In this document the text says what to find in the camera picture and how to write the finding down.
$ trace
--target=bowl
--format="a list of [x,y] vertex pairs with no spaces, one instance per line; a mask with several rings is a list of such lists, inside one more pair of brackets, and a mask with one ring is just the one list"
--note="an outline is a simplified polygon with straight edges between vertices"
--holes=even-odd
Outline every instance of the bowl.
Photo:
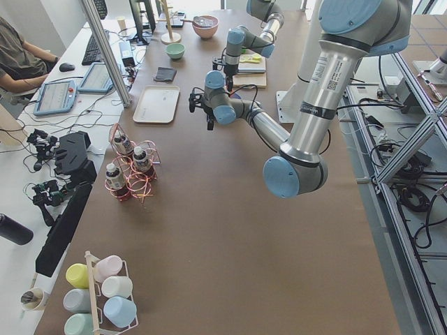
[[211,15],[201,15],[201,17],[204,17],[205,19],[209,19],[213,21],[213,26],[211,27],[201,27],[199,24],[193,22],[193,29],[201,38],[208,39],[213,37],[213,35],[217,31],[217,27],[219,26],[219,20],[217,17],[211,16]]
[[181,59],[184,54],[184,45],[181,43],[172,43],[166,46],[166,54],[171,59]]

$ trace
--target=person's arm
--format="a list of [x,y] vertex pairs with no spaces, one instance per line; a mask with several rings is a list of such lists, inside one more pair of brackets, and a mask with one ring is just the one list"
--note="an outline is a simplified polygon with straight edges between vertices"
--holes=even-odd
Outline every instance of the person's arm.
[[35,57],[40,58],[44,61],[49,61],[50,63],[56,63],[59,60],[58,56],[52,54],[51,52],[45,51],[44,49],[36,47],[35,45],[28,43],[27,41],[24,41],[22,46],[25,50],[28,50]]
[[48,75],[42,75],[35,78],[14,80],[6,73],[4,76],[0,77],[0,87],[3,87],[12,93],[22,93],[29,91],[30,89],[39,88],[47,76]]

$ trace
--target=pink bowl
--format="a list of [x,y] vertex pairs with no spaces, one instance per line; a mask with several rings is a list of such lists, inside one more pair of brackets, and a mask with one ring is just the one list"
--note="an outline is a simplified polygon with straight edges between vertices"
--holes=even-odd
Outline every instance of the pink bowl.
[[201,27],[195,22],[193,22],[193,29],[201,38],[207,39],[213,37],[213,35],[216,33],[217,28],[219,27],[219,21],[217,17],[211,16],[211,15],[201,15],[209,20],[212,20],[214,25],[212,27]]

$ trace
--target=small box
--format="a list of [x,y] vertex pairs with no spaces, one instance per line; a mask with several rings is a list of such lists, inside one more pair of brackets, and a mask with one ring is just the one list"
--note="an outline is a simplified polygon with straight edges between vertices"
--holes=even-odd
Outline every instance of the small box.
[[135,66],[131,43],[128,40],[126,42],[119,42],[119,51],[121,52],[121,59],[125,67]]

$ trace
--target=computer mouse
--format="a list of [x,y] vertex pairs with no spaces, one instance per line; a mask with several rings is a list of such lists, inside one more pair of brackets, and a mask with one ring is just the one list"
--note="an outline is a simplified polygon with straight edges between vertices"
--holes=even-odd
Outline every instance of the computer mouse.
[[73,71],[74,69],[75,66],[70,63],[62,63],[61,65],[59,65],[59,71],[61,72]]

